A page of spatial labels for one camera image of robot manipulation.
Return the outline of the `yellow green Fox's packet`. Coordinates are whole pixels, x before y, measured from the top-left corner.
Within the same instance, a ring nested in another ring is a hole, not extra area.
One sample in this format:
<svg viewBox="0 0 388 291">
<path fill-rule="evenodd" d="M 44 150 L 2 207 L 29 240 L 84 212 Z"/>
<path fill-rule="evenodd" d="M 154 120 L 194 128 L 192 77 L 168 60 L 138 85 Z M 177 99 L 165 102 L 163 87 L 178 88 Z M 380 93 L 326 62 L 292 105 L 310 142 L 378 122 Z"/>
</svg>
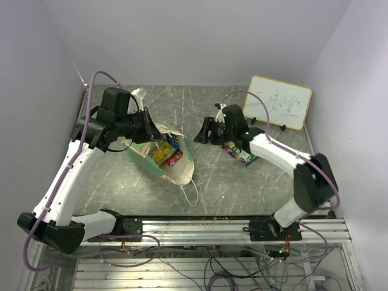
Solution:
<svg viewBox="0 0 388 291">
<path fill-rule="evenodd" d="M 176 149 L 167 141 L 160 141 L 156 144 L 156 147 L 151 151 L 150 155 L 154 162 L 160 166 L 175 152 Z"/>
</svg>

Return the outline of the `teal red Fox's packet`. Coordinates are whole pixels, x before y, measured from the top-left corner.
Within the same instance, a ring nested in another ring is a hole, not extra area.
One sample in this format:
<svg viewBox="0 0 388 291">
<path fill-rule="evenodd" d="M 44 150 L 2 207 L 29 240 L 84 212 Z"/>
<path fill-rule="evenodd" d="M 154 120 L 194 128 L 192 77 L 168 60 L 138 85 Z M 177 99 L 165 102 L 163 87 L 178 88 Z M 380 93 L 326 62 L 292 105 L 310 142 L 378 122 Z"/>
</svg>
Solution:
<svg viewBox="0 0 388 291">
<path fill-rule="evenodd" d="M 178 149 L 169 158 L 164 161 L 164 165 L 173 167 L 183 156 L 182 150 Z"/>
</svg>

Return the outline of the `green printed paper bag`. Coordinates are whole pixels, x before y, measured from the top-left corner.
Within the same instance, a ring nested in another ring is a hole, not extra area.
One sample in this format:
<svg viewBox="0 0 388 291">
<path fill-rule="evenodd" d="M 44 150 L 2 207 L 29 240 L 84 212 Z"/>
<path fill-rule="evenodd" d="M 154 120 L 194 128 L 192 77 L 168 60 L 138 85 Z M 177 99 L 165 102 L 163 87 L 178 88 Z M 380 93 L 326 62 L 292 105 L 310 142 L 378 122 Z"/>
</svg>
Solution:
<svg viewBox="0 0 388 291">
<path fill-rule="evenodd" d="M 186 136 L 168 123 L 157 124 L 156 128 L 167 138 L 136 144 L 130 139 L 122 143 L 126 154 L 138 167 L 178 185 L 181 190 L 193 182 L 195 164 L 187 145 Z"/>
</svg>

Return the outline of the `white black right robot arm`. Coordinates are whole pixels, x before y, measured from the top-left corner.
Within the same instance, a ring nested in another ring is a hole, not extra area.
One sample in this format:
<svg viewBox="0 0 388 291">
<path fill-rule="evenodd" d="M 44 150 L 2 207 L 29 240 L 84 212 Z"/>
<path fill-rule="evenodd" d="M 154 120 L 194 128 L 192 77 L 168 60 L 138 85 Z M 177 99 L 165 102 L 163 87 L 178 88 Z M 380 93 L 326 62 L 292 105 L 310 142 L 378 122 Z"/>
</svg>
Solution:
<svg viewBox="0 0 388 291">
<path fill-rule="evenodd" d="M 238 149 L 271 162 L 293 179 L 293 197 L 270 216 L 267 233 L 271 238 L 282 239 L 289 226 L 338 194 L 326 156 L 297 152 L 276 142 L 264 130 L 249 127 L 238 105 L 218 105 L 218 108 L 215 117 L 204 118 L 195 142 L 213 145 L 233 142 Z"/>
</svg>

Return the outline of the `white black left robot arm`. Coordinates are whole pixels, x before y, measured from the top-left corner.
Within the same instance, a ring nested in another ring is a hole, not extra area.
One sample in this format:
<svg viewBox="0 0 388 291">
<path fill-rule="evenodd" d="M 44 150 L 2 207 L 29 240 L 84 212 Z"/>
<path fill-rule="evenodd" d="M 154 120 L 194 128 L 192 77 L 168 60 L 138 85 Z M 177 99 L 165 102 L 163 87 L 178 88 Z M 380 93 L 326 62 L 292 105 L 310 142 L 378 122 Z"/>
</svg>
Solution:
<svg viewBox="0 0 388 291">
<path fill-rule="evenodd" d="M 134 144 L 162 140 L 142 100 L 143 88 L 129 92 L 109 87 L 99 106 L 88 107 L 72 131 L 62 165 L 49 190 L 32 212 L 20 214 L 17 224 L 33 238 L 67 255 L 96 236 L 116 241 L 124 234 L 123 215 L 101 209 L 92 215 L 73 216 L 89 174 L 110 145 L 119 138 Z"/>
</svg>

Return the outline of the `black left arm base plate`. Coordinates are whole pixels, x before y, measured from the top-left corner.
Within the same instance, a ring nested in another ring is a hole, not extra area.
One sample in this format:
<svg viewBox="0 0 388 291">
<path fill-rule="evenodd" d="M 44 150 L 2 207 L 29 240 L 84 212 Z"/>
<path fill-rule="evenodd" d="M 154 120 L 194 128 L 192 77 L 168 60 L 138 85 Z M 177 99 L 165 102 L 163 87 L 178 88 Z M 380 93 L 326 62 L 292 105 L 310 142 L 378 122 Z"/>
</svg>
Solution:
<svg viewBox="0 0 388 291">
<path fill-rule="evenodd" d="M 126 240 L 129 242 L 140 242 L 143 233 L 143 224 L 138 218 L 124 217 L 117 222 L 110 233 L 97 236 L 99 239 Z"/>
</svg>

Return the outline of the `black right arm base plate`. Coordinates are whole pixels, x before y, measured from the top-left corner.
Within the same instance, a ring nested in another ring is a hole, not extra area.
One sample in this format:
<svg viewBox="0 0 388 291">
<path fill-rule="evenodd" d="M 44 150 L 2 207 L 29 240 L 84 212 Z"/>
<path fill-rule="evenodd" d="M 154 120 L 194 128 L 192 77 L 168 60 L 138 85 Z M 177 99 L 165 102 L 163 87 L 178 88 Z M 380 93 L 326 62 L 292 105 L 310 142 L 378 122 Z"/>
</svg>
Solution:
<svg viewBox="0 0 388 291">
<path fill-rule="evenodd" d="M 282 228 L 271 216 L 258 216 L 242 229 L 249 234 L 251 241 L 286 241 L 287 238 L 291 241 L 302 240 L 297 222 Z"/>
</svg>

